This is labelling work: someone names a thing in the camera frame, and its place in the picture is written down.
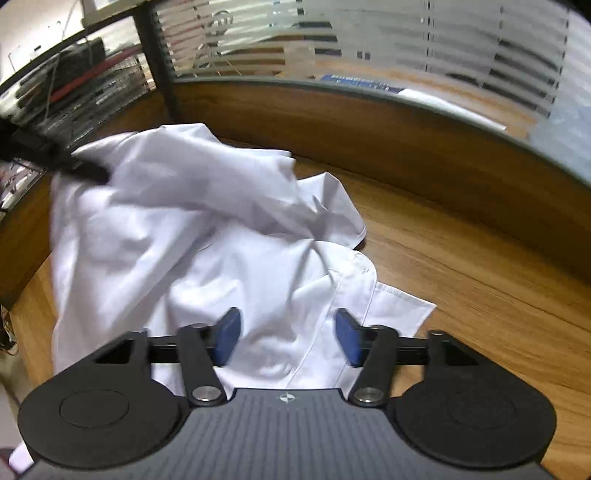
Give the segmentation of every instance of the white shirt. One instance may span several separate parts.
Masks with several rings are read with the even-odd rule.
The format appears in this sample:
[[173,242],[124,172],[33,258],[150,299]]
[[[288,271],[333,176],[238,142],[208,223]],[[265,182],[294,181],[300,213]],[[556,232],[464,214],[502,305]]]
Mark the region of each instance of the white shirt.
[[[56,177],[53,286],[59,318],[56,372],[128,330],[173,335],[192,323],[242,312],[227,366],[235,387],[330,388],[348,394],[334,314],[411,336],[435,305],[377,282],[353,250],[363,220],[341,183],[303,180],[285,151],[221,144],[204,125],[122,134],[82,147],[113,171],[107,186]],[[174,365],[152,376],[184,394]],[[28,466],[19,448],[11,465]]]

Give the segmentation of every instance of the logo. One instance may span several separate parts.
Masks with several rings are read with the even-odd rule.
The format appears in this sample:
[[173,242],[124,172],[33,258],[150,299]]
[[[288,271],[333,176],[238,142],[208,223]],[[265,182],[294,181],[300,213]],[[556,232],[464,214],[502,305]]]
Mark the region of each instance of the logo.
[[296,399],[295,396],[293,396],[291,393],[289,392],[285,392],[282,393],[281,395],[279,395],[277,397],[279,400],[281,400],[285,405],[287,405],[289,402],[292,402]]

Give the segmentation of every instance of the metal bolt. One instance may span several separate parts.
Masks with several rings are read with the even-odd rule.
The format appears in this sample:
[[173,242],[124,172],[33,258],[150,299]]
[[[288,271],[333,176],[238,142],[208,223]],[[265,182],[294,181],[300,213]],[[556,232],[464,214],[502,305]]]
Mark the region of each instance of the metal bolt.
[[358,389],[353,396],[362,403],[377,403],[384,397],[384,392],[374,387]]
[[220,392],[220,389],[212,385],[197,387],[191,392],[191,395],[193,395],[195,400],[205,402],[217,400],[221,394],[222,392]]

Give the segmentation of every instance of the black metal post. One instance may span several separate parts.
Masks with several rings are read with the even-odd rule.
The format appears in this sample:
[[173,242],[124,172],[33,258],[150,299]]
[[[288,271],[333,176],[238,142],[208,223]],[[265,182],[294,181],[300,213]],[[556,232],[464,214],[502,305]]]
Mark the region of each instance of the black metal post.
[[182,123],[177,98],[173,92],[173,84],[168,75],[168,68],[164,62],[164,56],[158,40],[156,25],[151,12],[152,3],[146,2],[134,9],[133,18],[135,28],[138,31],[139,41],[144,49],[146,61],[152,72],[152,78],[156,88],[164,98],[164,104],[168,110],[171,120],[175,123]]

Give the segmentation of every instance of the wood grain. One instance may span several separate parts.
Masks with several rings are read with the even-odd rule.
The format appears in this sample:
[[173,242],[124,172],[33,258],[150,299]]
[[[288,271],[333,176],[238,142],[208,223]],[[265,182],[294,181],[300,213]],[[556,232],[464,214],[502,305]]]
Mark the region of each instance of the wood grain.
[[12,307],[51,251],[49,176],[42,176],[0,222],[0,304]]
[[141,132],[171,122],[162,94],[146,93],[92,132],[86,143],[124,132]]
[[394,100],[320,87],[175,85],[184,120],[218,137],[383,181],[483,222],[591,280],[591,190],[490,132]]
[[[542,391],[558,429],[544,465],[562,480],[591,472],[591,286],[515,240],[457,218],[389,185],[299,159],[305,177],[329,170],[363,216],[363,253],[378,279],[437,303],[421,332],[444,329]],[[39,383],[51,371],[55,320],[49,264],[26,286],[12,318],[27,368]],[[402,393],[420,379],[406,368]]]

